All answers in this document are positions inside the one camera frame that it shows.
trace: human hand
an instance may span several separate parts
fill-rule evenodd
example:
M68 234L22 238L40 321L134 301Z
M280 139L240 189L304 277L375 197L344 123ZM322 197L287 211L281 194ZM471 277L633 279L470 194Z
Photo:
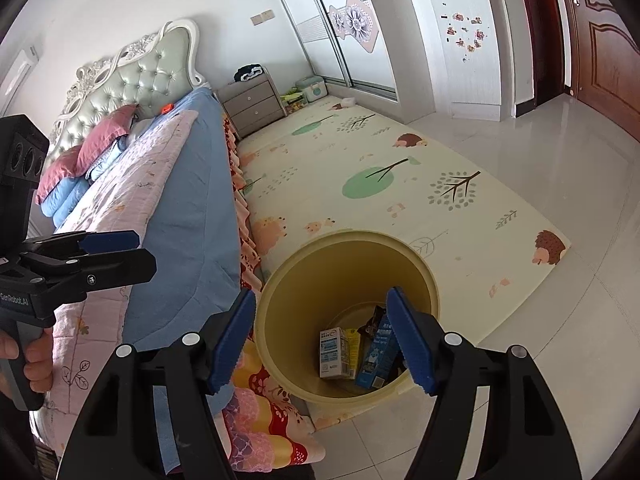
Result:
M24 366L24 376L30 381L31 389L43 394L48 392L53 384L53 328L45 328L42 336L32 341L25 351L27 364ZM0 359L15 359L18 357L18 343L0 330ZM11 389L0 372L0 392L11 399Z

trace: pink quilt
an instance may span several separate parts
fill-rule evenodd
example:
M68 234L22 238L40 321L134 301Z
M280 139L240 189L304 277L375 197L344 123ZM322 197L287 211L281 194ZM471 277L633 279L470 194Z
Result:
M82 197L58 232L135 230L140 241L198 113L185 110L138 139ZM88 294L56 310L54 381L31 429L61 456L78 413L122 342L130 286Z

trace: camera lens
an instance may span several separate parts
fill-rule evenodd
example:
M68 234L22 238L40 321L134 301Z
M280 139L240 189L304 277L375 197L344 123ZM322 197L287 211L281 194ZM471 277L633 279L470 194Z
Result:
M11 158L11 170L15 171L18 168L18 164L20 164L20 159L22 158L22 145L16 144L14 149L14 156Z
M42 159L41 156L39 156L36 159L36 166L35 166L35 168L33 168L33 174L35 176L39 176L40 172L42 171L42 162L43 162L43 159Z
M30 148L27 154L24 156L24 162L22 164L22 174L27 176L33 167L33 149Z

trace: wall outlet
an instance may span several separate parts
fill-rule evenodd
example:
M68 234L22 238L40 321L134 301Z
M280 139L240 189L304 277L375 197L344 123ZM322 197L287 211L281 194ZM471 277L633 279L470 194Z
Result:
M273 11L271 9L269 10L265 10L262 14L262 19L266 22L267 20L272 20L273 18L276 17L276 15L273 13Z

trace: white cabinet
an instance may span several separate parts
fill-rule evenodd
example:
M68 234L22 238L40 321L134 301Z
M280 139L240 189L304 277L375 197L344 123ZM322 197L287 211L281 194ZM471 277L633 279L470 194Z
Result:
M412 1L440 93L436 106L448 105L442 111L453 117L499 121L500 55L490 0Z

